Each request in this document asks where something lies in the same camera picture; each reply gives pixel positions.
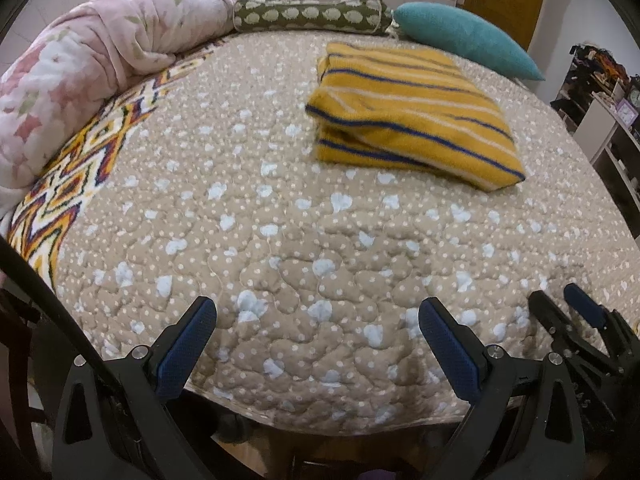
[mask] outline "pillow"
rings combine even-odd
[[[391,10],[382,0],[238,0],[238,32],[324,29],[382,35],[391,25]]]
[[[544,81],[536,63],[509,35],[480,16],[444,4],[402,4],[394,19],[418,43],[446,50],[509,78]]]

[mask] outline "quilted bedspread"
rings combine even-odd
[[[11,242],[104,358],[152,343],[210,296],[218,325],[188,388],[286,430],[359,434],[464,415],[418,328],[428,296],[513,356],[549,351],[527,311],[539,288],[562,303],[577,281],[637,325],[640,253],[550,107],[455,57],[504,111],[526,181],[485,194],[320,164],[304,105],[329,41],[420,48],[332,32],[230,37],[144,123],[94,124],[18,208]],[[117,160],[65,176],[118,136],[110,128],[126,132]]]

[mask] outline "white shelving unit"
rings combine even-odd
[[[610,116],[609,122],[602,108]],[[594,121],[588,120],[590,113]],[[640,194],[637,184],[640,182],[640,142],[599,97],[593,100],[574,139],[590,157],[636,242],[640,242]]]

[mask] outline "green patterned bolster pillow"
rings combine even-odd
[[[238,0],[234,7],[238,32],[322,29],[381,36],[391,20],[382,0]]]

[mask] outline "folded yellow striped towel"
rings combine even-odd
[[[306,111],[325,162],[445,173],[491,191],[524,180],[494,101],[430,49],[329,43]]]

